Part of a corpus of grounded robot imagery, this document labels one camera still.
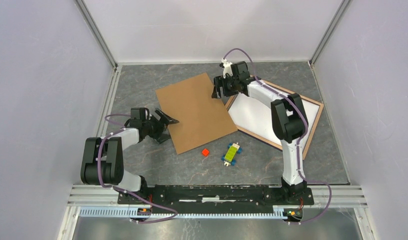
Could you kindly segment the brown cardboard backing board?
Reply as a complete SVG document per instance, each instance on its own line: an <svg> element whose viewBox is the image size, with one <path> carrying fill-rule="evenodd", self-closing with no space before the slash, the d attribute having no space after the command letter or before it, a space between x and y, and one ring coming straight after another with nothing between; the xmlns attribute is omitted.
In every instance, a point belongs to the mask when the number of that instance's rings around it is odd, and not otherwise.
<svg viewBox="0 0 408 240"><path fill-rule="evenodd" d="M179 121L168 126L178 155L237 131L223 101L212 98L213 90L202 73L155 91L161 110Z"/></svg>

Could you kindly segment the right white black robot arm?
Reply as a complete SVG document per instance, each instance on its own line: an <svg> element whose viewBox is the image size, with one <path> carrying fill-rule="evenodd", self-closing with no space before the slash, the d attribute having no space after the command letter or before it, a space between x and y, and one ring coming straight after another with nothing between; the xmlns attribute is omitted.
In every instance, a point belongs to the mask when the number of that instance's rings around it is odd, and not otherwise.
<svg viewBox="0 0 408 240"><path fill-rule="evenodd" d="M302 172L303 148L300 143L308 132L309 123L301 96L297 93L281 93L252 76L245 61L232 63L222 59L219 66L223 73L213 79L213 99L244 94L270 108L271 126L282 147L280 196L285 203L294 204L307 189Z"/></svg>

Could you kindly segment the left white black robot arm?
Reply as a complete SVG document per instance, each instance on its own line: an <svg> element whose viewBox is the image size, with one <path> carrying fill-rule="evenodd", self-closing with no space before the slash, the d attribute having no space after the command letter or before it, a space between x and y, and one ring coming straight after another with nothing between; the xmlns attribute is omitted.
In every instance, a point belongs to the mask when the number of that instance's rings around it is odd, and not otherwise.
<svg viewBox="0 0 408 240"><path fill-rule="evenodd" d="M171 138L168 126L179 120L156 108L153 113L146 107L133 107L125 115L128 119L119 129L105 136L89 137L85 141L80 179L83 184L114 188L118 192L130 192L137 204L145 203L149 190L143 176L124 168L124 150L149 137L158 144Z"/></svg>

